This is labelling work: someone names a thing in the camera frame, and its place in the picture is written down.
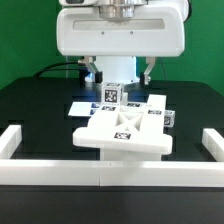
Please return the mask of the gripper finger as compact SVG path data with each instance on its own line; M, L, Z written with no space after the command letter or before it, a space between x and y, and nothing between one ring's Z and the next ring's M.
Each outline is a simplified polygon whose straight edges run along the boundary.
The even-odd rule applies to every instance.
M146 58L146 64L147 68L145 69L144 72L140 74L140 84L142 86L148 85L149 82L151 81L151 76L150 73L155 66L156 58L155 57L147 57Z
M103 81L103 73L98 70L95 65L95 56L85 56L84 63L88 68L88 71L92 74L92 79L95 83L101 83Z

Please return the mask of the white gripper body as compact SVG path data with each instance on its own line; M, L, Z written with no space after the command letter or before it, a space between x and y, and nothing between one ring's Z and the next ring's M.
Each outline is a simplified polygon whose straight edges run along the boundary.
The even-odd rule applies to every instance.
M66 56L178 56L186 0L59 0L57 47Z

